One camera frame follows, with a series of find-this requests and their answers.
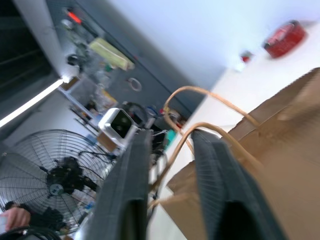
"paper bag handle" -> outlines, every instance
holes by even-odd
[[[177,147],[175,148],[171,158],[169,159],[167,165],[165,166],[164,170],[162,171],[162,173],[160,174],[160,176],[157,178],[157,180],[152,184],[151,186],[151,190],[155,190],[160,182],[162,181],[162,179],[165,177],[165,175],[167,174],[168,170],[170,169],[170,167],[172,166],[172,164],[175,162],[175,159],[178,155],[178,153],[180,152],[183,144],[186,142],[186,144],[188,145],[190,151],[192,152],[192,154],[194,153],[194,148],[191,145],[191,143],[188,141],[188,136],[191,134],[191,132],[197,128],[200,127],[204,127],[213,131],[216,131],[217,133],[219,133],[220,135],[222,135],[228,142],[230,142],[240,153],[242,153],[242,155],[258,170],[260,170],[263,166],[262,164],[254,157],[252,156],[249,152],[247,152],[242,146],[241,144],[235,140],[229,133],[227,133],[226,131],[224,131],[222,128],[207,123],[207,122],[199,122],[194,124],[191,128],[188,129],[188,131],[184,134],[182,132],[182,130],[171,120],[171,118],[169,117],[169,102],[170,100],[177,94],[183,91],[193,91],[193,92],[197,92],[197,93],[201,93],[201,94],[205,94],[205,95],[209,95],[217,100],[219,100],[220,102],[222,102],[223,104],[225,104],[226,106],[228,106],[229,108],[235,110],[236,112],[240,113],[241,115],[243,115],[245,118],[247,118],[255,127],[259,127],[259,122],[257,120],[255,120],[252,116],[250,116],[248,113],[246,113],[245,111],[241,110],[240,108],[238,108],[237,106],[233,105],[231,102],[229,102],[228,100],[224,99],[223,97],[219,96],[216,93],[210,92],[208,90],[205,90],[203,88],[197,87],[197,86],[183,86],[180,87],[179,89],[177,89],[174,93],[171,94],[171,96],[165,101],[164,103],[164,119],[166,120],[166,122],[174,129],[176,130],[178,133],[180,133],[182,135],[182,139],[180,140],[179,144],[177,145]]]
[[[183,91],[193,91],[193,92],[197,92],[197,93],[201,93],[201,94],[205,94],[205,95],[209,95],[211,97],[213,97],[214,99],[217,99],[218,101],[220,101],[221,103],[223,103],[224,105],[228,106],[229,108],[235,110],[236,112],[238,112],[239,114],[241,114],[242,116],[244,116],[246,119],[248,119],[249,122],[251,122],[255,127],[259,127],[260,123],[255,120],[252,116],[250,116],[248,113],[246,113],[245,111],[241,110],[240,108],[238,108],[237,106],[233,105],[231,102],[229,102],[228,100],[224,99],[223,97],[219,96],[216,93],[210,92],[208,90],[205,90],[201,87],[197,87],[197,86],[183,86],[178,88],[176,91],[174,91],[174,93],[171,94],[171,96],[165,101],[164,103],[164,119],[166,120],[166,122],[178,133],[180,133],[181,135],[183,135],[184,133],[182,132],[182,130],[171,120],[171,118],[169,117],[169,102],[170,100],[178,93],[183,92]],[[194,154],[194,148],[192,147],[191,143],[187,140],[186,144],[188,145],[190,151],[192,152],[192,154]]]
[[[151,190],[155,190],[157,188],[157,186],[160,184],[160,182],[162,181],[162,179],[165,177],[165,175],[167,174],[168,170],[170,169],[170,167],[172,166],[172,164],[175,162],[182,146],[184,145],[184,143],[187,141],[188,136],[195,130],[198,128],[207,128],[213,131],[216,131],[217,133],[219,133],[220,135],[222,135],[229,143],[231,143],[234,148],[236,148],[258,171],[263,169],[263,165],[254,157],[252,156],[249,152],[247,152],[244,147],[233,137],[231,136],[229,133],[227,133],[225,130],[223,130],[222,128],[207,123],[207,122],[198,122],[194,125],[192,125],[186,132],[185,134],[183,134],[180,142],[178,143],[177,147],[175,148],[175,150],[173,151],[172,156],[170,157],[167,165],[165,166],[164,170],[162,171],[162,173],[160,174],[160,176],[156,179],[156,181],[152,184],[151,186]]]

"fan motor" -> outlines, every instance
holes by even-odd
[[[88,177],[83,176],[83,170],[76,158],[69,156],[62,161],[55,160],[55,162],[57,166],[50,171],[46,171],[46,184],[49,189],[48,198],[63,193],[71,195],[74,190],[82,191],[85,185],[96,191],[97,185]]]

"red object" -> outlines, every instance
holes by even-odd
[[[69,11],[69,12],[68,12],[68,16],[69,16],[70,18],[72,18],[72,20],[75,21],[77,24],[81,24],[81,23],[82,23],[81,19],[78,18],[77,15],[75,15],[73,12],[70,12],[70,11]]]
[[[264,42],[264,49],[273,58],[279,58],[297,46],[306,36],[306,31],[298,21],[290,21],[280,27]]]
[[[248,56],[242,56],[241,58],[244,63],[247,63],[250,60],[250,57]]]

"yellow item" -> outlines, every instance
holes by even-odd
[[[135,68],[135,64],[130,61],[129,58],[100,37],[93,40],[89,44],[89,47],[113,66],[119,67],[125,71]]]

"metal fan cage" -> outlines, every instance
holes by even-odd
[[[54,225],[57,216],[48,208],[63,215],[67,231],[73,233],[86,214],[86,209],[95,201],[96,193],[85,186],[82,191],[49,196],[47,173],[57,161],[73,157],[82,169],[83,175],[101,186],[114,163],[108,154],[89,139],[67,130],[45,130],[33,133],[19,141],[0,159],[0,207],[13,201],[26,205],[31,212],[43,216],[43,222]]]

